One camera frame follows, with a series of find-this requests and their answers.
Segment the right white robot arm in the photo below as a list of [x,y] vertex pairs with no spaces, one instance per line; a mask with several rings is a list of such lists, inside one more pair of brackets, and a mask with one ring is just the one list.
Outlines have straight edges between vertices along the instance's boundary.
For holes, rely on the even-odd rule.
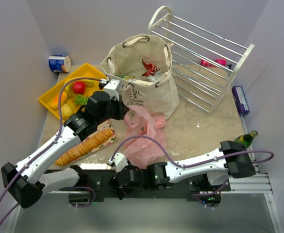
[[122,153],[114,152],[108,165],[116,168],[114,176],[108,181],[113,193],[121,200],[134,189],[155,191],[166,189],[171,184],[188,178],[202,176],[207,188],[224,188],[229,177],[235,179],[255,175],[256,171],[243,144],[223,141],[220,148],[190,159],[158,162],[145,169],[129,163]]

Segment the beige canvas tote bag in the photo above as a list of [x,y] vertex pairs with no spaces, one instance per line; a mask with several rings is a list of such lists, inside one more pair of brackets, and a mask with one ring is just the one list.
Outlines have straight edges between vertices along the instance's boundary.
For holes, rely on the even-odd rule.
[[[142,60],[156,65],[163,76],[150,82]],[[169,118],[179,105],[178,90],[172,77],[172,54],[169,45],[160,37],[140,34],[113,46],[100,67],[108,79],[120,81],[121,97],[125,105],[147,109],[152,116]],[[136,76],[139,81],[127,82],[117,75]]]

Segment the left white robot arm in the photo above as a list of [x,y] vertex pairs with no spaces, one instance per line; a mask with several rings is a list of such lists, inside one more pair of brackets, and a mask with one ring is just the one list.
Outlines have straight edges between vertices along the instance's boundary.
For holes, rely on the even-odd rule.
[[85,109],[78,110],[60,127],[58,133],[19,165],[6,163],[1,168],[5,189],[22,208],[34,205],[47,187],[39,179],[65,152],[84,141],[107,120],[122,120],[128,108],[116,90],[96,91]]

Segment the red white snack packet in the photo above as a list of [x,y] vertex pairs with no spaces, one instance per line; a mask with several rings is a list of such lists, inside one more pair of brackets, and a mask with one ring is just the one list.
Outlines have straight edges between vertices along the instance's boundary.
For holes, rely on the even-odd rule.
[[152,63],[148,63],[142,60],[142,64],[146,69],[146,72],[142,74],[143,77],[147,78],[150,82],[156,82],[163,76],[163,71]]

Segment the pink plastic bag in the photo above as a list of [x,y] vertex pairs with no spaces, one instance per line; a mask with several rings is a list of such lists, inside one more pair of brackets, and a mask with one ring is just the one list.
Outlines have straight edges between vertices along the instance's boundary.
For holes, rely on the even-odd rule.
[[146,168],[156,159],[163,157],[167,147],[162,129],[166,126],[163,116],[151,116],[146,108],[137,105],[128,106],[124,117],[127,125],[125,138],[135,138],[124,143],[123,154],[130,163],[138,168]]

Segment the green chips bag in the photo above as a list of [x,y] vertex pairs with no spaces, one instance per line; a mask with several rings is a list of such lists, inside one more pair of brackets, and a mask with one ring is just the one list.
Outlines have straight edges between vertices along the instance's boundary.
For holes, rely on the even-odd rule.
[[136,76],[131,75],[117,75],[118,78],[121,78],[127,82],[134,83],[136,81],[139,81],[139,79]]

